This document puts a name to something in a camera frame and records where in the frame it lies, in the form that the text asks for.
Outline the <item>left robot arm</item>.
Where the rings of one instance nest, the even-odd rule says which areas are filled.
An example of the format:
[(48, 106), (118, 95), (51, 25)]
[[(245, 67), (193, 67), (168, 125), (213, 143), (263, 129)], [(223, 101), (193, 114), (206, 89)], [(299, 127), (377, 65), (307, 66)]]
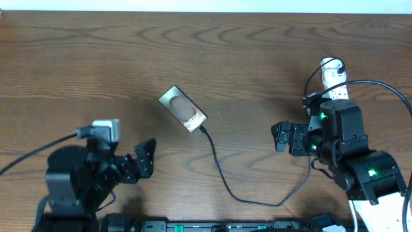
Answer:
[(85, 147), (65, 146), (48, 157), (48, 196), (37, 209), (34, 231), (136, 231), (121, 214), (97, 218), (103, 201), (119, 184), (136, 184), (153, 174), (155, 139), (135, 146), (135, 157), (115, 155), (117, 143), (90, 137)]

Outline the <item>white power strip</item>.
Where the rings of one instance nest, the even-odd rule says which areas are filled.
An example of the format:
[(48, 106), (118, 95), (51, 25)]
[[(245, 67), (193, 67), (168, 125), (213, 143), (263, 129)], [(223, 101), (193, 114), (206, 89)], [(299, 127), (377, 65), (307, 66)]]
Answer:
[[(321, 61), (321, 79), (324, 89), (327, 90), (337, 84), (346, 82), (347, 76), (345, 72), (344, 62), (339, 58), (327, 57)], [(332, 100), (349, 99), (346, 85), (340, 86), (323, 95), (324, 98)]]

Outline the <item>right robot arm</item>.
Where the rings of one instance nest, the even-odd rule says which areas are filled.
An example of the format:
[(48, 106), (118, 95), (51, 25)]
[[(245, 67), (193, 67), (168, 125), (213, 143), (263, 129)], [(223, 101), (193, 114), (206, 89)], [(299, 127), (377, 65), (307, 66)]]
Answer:
[(315, 157), (345, 193), (351, 211), (368, 231), (411, 231), (407, 186), (386, 151), (369, 147), (361, 109), (348, 99), (323, 99), (312, 106), (307, 124), (272, 125), (276, 151)]

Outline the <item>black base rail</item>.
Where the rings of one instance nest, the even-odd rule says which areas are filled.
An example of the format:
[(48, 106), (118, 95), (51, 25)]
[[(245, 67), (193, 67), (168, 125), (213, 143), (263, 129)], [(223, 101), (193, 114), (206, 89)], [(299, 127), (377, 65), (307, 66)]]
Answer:
[(100, 231), (129, 232), (247, 232), (247, 231), (367, 231), (364, 223), (339, 220), (331, 213), (310, 218), (276, 218), (267, 221), (168, 221), (138, 220), (120, 213), (99, 220)]

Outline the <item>Galaxy smartphone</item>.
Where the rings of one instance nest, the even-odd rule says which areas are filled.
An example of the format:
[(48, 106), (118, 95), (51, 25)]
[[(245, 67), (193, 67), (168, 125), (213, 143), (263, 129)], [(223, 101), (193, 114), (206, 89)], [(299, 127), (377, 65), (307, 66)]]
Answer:
[(177, 85), (167, 90), (158, 101), (189, 133), (193, 133), (208, 119), (203, 110)]

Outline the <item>white USB charger plug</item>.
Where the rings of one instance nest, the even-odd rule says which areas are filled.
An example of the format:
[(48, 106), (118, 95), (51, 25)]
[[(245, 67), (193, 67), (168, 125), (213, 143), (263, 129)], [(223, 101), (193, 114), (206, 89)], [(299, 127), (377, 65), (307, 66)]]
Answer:
[(346, 81), (346, 72), (337, 73), (335, 69), (326, 69), (322, 73), (322, 82), (326, 89)]

